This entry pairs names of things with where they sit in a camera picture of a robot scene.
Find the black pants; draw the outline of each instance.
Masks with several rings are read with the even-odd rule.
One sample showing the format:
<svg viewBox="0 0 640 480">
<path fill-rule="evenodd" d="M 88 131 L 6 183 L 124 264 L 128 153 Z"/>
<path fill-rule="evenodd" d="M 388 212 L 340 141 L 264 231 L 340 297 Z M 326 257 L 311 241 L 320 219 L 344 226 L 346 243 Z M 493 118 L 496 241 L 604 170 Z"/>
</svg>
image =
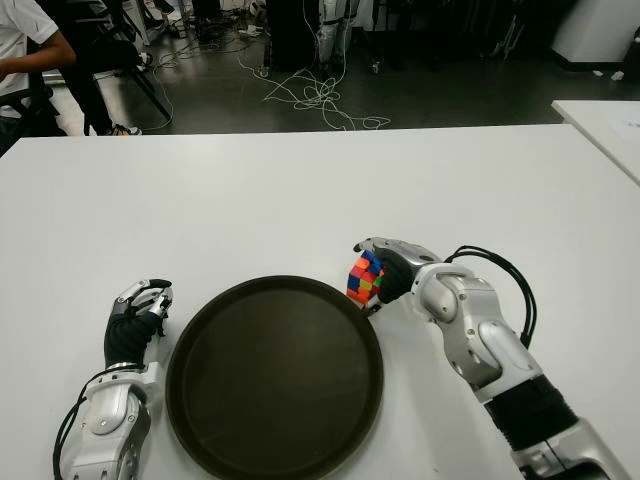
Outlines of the black pants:
<svg viewBox="0 0 640 480">
<path fill-rule="evenodd" d="M 82 66 L 60 68 L 60 74 L 96 133 L 110 132 L 113 122 L 93 75 Z"/>
<path fill-rule="evenodd" d="M 72 7 L 67 4 L 66 0 L 37 1 L 45 13 L 56 22 L 78 56 L 76 65 L 59 69 L 71 95 L 98 135 L 111 131 L 113 126 L 111 117 L 109 117 L 102 93 L 92 74 L 93 71 L 98 70 L 95 70 L 95 66 L 91 65 L 93 59 L 103 58 L 105 52 L 94 52 L 87 49 L 87 46 L 93 44 L 94 38 L 100 32 L 98 30 L 95 32 L 87 31 L 87 28 L 92 28 L 91 24 L 87 24 L 89 26 L 84 27 L 84 30 L 76 24 L 69 11 L 69 8 Z"/>
</svg>

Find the round tray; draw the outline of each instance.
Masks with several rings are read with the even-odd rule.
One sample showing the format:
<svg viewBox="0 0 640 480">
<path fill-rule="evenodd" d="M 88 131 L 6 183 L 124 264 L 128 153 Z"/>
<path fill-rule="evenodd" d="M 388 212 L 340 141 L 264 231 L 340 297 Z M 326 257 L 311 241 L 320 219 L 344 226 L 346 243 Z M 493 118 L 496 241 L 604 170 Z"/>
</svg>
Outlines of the round tray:
<svg viewBox="0 0 640 480">
<path fill-rule="evenodd" d="M 231 480 L 307 480 L 338 468 L 371 429 L 382 396 L 380 346 L 335 289 L 266 277 L 209 302 L 167 373 L 180 443 Z"/>
</svg>

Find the wire on floor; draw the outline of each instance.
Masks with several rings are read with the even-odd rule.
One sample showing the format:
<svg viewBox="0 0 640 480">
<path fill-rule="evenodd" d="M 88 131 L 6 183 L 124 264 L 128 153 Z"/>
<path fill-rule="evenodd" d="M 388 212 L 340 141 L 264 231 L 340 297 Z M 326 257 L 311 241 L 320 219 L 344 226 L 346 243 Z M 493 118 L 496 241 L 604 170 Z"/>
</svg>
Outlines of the wire on floor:
<svg viewBox="0 0 640 480">
<path fill-rule="evenodd" d="M 351 2 L 348 2 L 347 5 L 348 7 L 345 7 L 345 8 L 349 8 L 350 10 Z M 315 64 L 317 59 L 317 52 L 319 48 L 318 38 L 307 20 L 304 1 L 302 2 L 302 16 L 304 18 L 305 23 L 307 24 L 307 27 L 309 28 L 309 31 L 313 35 L 313 38 L 315 41 L 315 49 L 314 49 L 314 57 L 313 57 L 313 63 Z M 340 84 L 340 82 L 342 82 L 347 71 L 346 40 L 347 40 L 348 31 L 349 29 L 345 28 L 344 42 L 343 42 L 345 48 L 343 49 L 343 52 L 342 52 L 342 55 L 343 55 L 342 75 L 340 75 L 340 78 L 337 80 L 332 77 L 327 79 L 324 82 L 320 82 L 318 79 L 316 79 L 315 75 L 311 72 L 310 69 L 303 68 L 295 72 L 293 75 L 288 77 L 283 82 L 276 82 L 273 80 L 269 80 L 267 78 L 263 78 L 260 75 L 258 75 L 258 73 L 256 72 L 256 69 L 252 67 L 248 67 L 245 64 L 243 64 L 242 61 L 240 60 L 240 57 L 238 57 L 238 63 L 245 70 L 250 70 L 253 76 L 258 80 L 262 80 L 264 82 L 268 82 L 275 85 L 275 88 L 271 90 L 262 99 L 262 101 L 275 100 L 282 103 L 288 103 L 293 105 L 294 110 L 320 110 L 322 112 L 322 118 L 324 122 L 334 130 L 343 130 L 343 131 L 346 131 L 349 129 L 357 130 L 359 126 L 361 126 L 365 130 L 378 130 L 390 124 L 391 119 L 386 117 L 380 117 L 380 116 L 355 117 L 339 109 L 337 106 L 337 102 L 342 98 L 342 96 L 339 92 L 336 91 L 336 87 Z M 304 81 L 310 82 L 310 84 L 307 84 L 302 89 L 301 97 L 297 96 L 293 92 L 293 90 L 287 86 L 287 84 L 292 82 L 293 80 L 304 80 Z M 277 94 L 280 91 L 285 92 L 287 96 L 285 98 L 278 96 Z M 327 117 L 327 114 L 329 115 L 333 114 L 345 120 L 346 125 L 344 123 L 341 125 L 332 123 Z"/>
<path fill-rule="evenodd" d="M 209 53 L 221 54 L 221 53 L 241 52 L 249 48 L 253 43 L 253 42 L 245 43 L 241 47 L 235 48 L 235 49 L 234 48 L 224 49 L 224 47 L 227 47 L 228 45 L 233 44 L 236 40 L 238 40 L 238 38 L 234 37 L 222 43 L 211 41 L 205 44 L 200 44 L 199 42 L 194 40 L 194 41 L 190 41 L 187 45 L 185 45 L 184 47 L 180 48 L 175 52 L 162 55 L 158 59 L 158 64 L 155 67 L 153 67 L 151 74 L 153 75 L 153 78 L 155 79 L 156 83 L 160 85 L 160 89 L 162 90 L 162 96 L 164 97 L 165 101 L 169 105 L 169 112 L 170 112 L 169 119 L 166 122 L 164 122 L 162 125 L 158 125 L 156 127 L 144 128 L 142 129 L 142 131 L 149 132 L 154 130 L 161 130 L 165 128 L 167 125 L 169 125 L 171 122 L 173 122 L 173 119 L 174 119 L 175 108 L 173 106 L 173 102 L 171 101 L 171 99 L 169 98 L 169 95 L 167 94 L 167 90 L 165 89 L 164 84 L 158 78 L 158 74 L 157 74 L 158 69 L 177 68 L 179 60 L 189 60 L 189 59 L 196 58 Z"/>
</svg>

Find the white table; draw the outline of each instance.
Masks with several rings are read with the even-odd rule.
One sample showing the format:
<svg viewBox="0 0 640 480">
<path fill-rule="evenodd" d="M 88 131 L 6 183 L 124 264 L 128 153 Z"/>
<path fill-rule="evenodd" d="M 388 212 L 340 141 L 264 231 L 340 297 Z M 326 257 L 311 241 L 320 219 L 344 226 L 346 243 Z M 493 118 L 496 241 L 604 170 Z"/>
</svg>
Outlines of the white table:
<svg viewBox="0 0 640 480">
<path fill-rule="evenodd" d="M 102 368 L 106 318 L 130 282 L 174 282 L 173 345 L 206 302 L 252 277 L 306 275 L 342 290 L 352 245 L 371 234 L 511 259 L 540 308 L 533 354 L 640 478 L 639 211 L 640 190 L 569 125 L 21 140 L 0 162 L 3 478 L 50 478 L 58 425 Z M 519 329 L 510 278 L 465 264 Z M 373 324 L 382 411 L 332 478 L 519 479 L 435 327 L 402 304 Z M 210 478 L 165 410 L 141 478 Z"/>
<path fill-rule="evenodd" d="M 640 102 L 556 100 L 552 106 L 640 186 Z"/>
</svg>

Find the colorful cube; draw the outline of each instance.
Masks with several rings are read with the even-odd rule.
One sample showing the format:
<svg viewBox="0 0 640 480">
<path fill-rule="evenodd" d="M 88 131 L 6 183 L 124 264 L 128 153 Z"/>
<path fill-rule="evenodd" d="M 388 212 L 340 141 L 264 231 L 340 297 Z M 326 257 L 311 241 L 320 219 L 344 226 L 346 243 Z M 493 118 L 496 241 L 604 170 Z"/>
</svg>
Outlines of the colorful cube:
<svg viewBox="0 0 640 480">
<path fill-rule="evenodd" d="M 358 303 L 367 304 L 380 291 L 382 262 L 373 252 L 365 250 L 349 272 L 347 296 Z"/>
</svg>

